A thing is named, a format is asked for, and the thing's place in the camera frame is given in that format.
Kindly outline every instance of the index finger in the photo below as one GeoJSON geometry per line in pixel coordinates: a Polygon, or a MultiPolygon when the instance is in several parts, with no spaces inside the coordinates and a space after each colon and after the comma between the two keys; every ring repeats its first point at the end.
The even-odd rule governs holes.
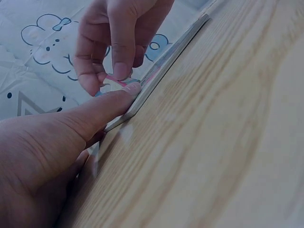
{"type": "Polygon", "coordinates": [[[95,43],[81,33],[81,27],[77,38],[74,68],[78,75],[80,85],[94,96],[99,91],[99,80],[93,68],[92,53],[95,43]]]}

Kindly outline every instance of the blue dot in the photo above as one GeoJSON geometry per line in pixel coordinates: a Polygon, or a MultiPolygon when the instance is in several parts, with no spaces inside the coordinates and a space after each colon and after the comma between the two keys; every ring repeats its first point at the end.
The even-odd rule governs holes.
{"type": "Polygon", "coordinates": [[[156,42],[151,42],[151,44],[150,44],[150,48],[152,50],[158,50],[160,47],[161,46],[158,43],[156,43],[156,42]]]}

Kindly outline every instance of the wooden table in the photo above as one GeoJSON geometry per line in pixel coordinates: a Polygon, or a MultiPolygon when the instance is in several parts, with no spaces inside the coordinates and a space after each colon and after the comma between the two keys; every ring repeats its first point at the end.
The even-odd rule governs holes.
{"type": "Polygon", "coordinates": [[[69,228],[304,227],[304,1],[218,0],[110,132],[69,228]]]}

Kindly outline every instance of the printed plastic tablecloth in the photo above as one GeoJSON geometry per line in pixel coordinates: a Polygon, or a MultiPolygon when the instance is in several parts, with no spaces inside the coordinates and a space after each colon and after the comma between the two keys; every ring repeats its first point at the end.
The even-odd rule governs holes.
{"type": "MultiPolygon", "coordinates": [[[[79,20],[89,3],[0,0],[0,120],[60,112],[91,99],[78,83],[72,62],[79,20]]],[[[140,81],[153,62],[198,17],[205,3],[206,0],[176,0],[148,47],[143,65],[124,82],[140,81]]],[[[112,73],[111,48],[104,67],[112,73]]],[[[105,86],[101,93],[110,89],[105,86]]]]}

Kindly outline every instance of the gray triangle print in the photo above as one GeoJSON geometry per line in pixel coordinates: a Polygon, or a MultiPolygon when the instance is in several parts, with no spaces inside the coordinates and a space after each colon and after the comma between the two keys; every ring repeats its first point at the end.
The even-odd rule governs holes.
{"type": "MultiPolygon", "coordinates": [[[[33,101],[31,101],[27,96],[25,96],[21,91],[19,91],[18,94],[18,113],[17,116],[22,115],[22,104],[26,103],[28,104],[31,108],[33,108],[37,113],[39,114],[45,114],[45,113],[55,113],[57,112],[61,107],[52,109],[50,111],[45,112],[42,108],[40,108],[38,105],[36,105],[33,101]]],[[[24,115],[31,115],[32,113],[28,110],[25,109],[24,115]]]]}

